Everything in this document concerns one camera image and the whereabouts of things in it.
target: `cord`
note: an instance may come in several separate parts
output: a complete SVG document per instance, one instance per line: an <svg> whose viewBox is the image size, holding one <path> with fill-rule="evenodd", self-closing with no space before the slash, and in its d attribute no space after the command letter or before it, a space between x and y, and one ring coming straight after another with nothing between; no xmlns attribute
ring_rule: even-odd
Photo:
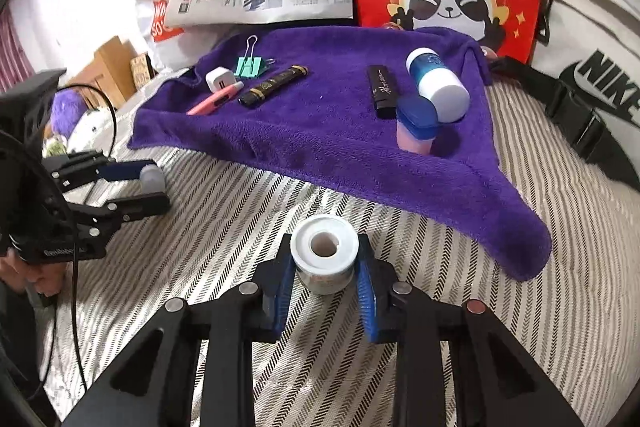
<svg viewBox="0 0 640 427"><path fill-rule="evenodd" d="M67 89L73 89L74 87L83 87L84 89L89 89L98 93L102 99L107 103L109 107L109 112L111 113L111 121L113 121L113 134L111 136L111 147L109 147L109 154L107 157L111 157L113 154L113 148L116 145L116 134L118 131L118 122L116 121L116 110L113 108L113 103L109 100L109 97L101 90L95 86L91 86L90 84L66 84L66 86L59 87L56 92L65 91Z"/></svg>
<svg viewBox="0 0 640 427"><path fill-rule="evenodd" d="M27 401L31 401L38 396L38 393L44 389L44 384L47 382L47 378L49 378L49 371L51 371L51 360L53 359L53 348L56 340L56 331L58 327L58 301L55 301L53 304L53 331L51 332L51 346L49 347L49 360L47 362L47 370L44 373L44 377L42 381L37 386L36 390L33 394L27 398Z"/></svg>
<svg viewBox="0 0 640 427"><path fill-rule="evenodd" d="M52 197L56 200L56 203L62 210L62 213L65 216L65 220L68 223L68 226L71 228L71 235L73 236L74 242L74 256L73 256L73 264L72 264L72 301L71 301L71 326L73 330L74 336L74 347L76 348L76 359L78 362L78 369L80 372L80 378L82 380L82 386L84 387L84 391L86 392L87 385L86 380L84 379L84 370L82 370L82 359L80 356L80 347L78 342L78 324L76 320L76 293L78 286L78 244L80 243L80 238L78 236L78 224L76 223L76 218L74 214L71 212L71 208L69 208L69 204L66 202L62 192L58 190L58 186L56 182L53 181L49 173L42 166L42 163L36 160L33 156L31 156L25 146L11 136L9 133L0 130L0 137L2 138L2 142L4 144L0 145L0 148L8 153L13 153L22 163L26 164L28 168L31 169L31 172L36 174L37 177L41 179L44 185L49 189L49 192L52 194Z"/></svg>

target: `blue lid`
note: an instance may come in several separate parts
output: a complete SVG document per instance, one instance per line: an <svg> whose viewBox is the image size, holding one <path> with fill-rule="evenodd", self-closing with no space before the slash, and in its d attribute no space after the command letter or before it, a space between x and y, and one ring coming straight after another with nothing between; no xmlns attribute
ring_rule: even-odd
<svg viewBox="0 0 640 427"><path fill-rule="evenodd" d="M417 140L430 140L438 135L438 113L431 100L419 94L398 98L396 117Z"/></svg>

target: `striped fabric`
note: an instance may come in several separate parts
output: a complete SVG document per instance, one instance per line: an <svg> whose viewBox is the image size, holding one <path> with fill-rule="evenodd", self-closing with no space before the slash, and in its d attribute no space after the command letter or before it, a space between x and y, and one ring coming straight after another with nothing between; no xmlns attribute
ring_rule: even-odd
<svg viewBox="0 0 640 427"><path fill-rule="evenodd" d="M15 32L11 10L0 12L0 92L29 78L33 68Z"/></svg>
<svg viewBox="0 0 640 427"><path fill-rule="evenodd" d="M146 96L156 85L145 87ZM168 298L197 303L218 297L275 256L283 233L327 212L369 234L376 256L434 299L485 301L585 425L605 425L640 377L640 196L584 165L540 104L516 87L501 82L488 94L501 168L553 239L549 263L525 283L508 279L478 243L427 217L201 153L131 152L125 143L132 113L121 116L117 157L156 159L173 206L166 216L124 226L105 260L81 266L78 321L87 380L100 375ZM101 185L93 203L134 192L112 185ZM82 392L68 286L61 296L46 390L65 417ZM48 314L40 322L45 351L51 323ZM453 426L451 365L447 344L442 347ZM206 346L193 425L199 425L205 353ZM385 427L392 416L395 358L394 346L364 340L353 287L316 296L296 282L281 341L254 344L257 425Z"/></svg>

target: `pink curtain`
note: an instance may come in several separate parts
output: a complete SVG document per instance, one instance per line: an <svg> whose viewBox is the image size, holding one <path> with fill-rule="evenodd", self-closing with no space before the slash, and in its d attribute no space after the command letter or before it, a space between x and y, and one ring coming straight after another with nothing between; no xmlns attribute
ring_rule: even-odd
<svg viewBox="0 0 640 427"><path fill-rule="evenodd" d="M29 78L33 68L15 32L14 18L6 7L0 12L0 92Z"/></svg>

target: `pink pen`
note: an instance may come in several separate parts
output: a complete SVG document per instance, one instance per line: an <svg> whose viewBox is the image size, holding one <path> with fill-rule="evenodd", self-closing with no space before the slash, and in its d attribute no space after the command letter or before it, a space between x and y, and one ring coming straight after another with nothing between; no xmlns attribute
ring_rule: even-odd
<svg viewBox="0 0 640 427"><path fill-rule="evenodd" d="M238 94L238 91L240 91L243 87L244 83L242 81L236 82L231 86L226 86L224 89L220 89L210 97L202 100L202 102L200 102L198 105L191 107L190 110L187 111L187 114L193 116L195 114L202 115L212 113L227 100Z"/></svg>

